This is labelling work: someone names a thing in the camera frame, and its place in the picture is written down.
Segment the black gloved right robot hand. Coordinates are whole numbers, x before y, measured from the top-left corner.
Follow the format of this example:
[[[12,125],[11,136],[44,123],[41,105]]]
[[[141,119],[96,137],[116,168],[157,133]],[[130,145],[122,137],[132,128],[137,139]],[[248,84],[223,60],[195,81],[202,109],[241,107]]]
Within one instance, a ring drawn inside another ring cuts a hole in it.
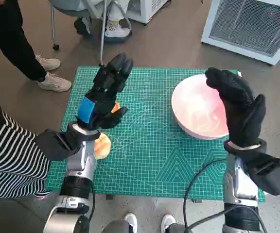
[[[229,140],[240,148],[260,144],[259,135],[266,113],[265,96],[254,96],[248,83],[229,70],[214,67],[205,72],[207,86],[216,89],[222,100]]]

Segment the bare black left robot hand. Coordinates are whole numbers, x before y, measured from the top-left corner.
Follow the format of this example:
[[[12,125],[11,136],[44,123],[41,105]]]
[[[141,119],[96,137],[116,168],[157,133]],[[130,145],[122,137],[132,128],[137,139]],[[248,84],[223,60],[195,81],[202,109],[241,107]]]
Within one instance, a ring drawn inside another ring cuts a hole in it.
[[[86,130],[111,129],[127,113],[127,107],[112,112],[117,94],[122,92],[133,68],[133,60],[126,54],[116,55],[101,66],[93,79],[92,88],[85,94],[77,111],[77,123]]]

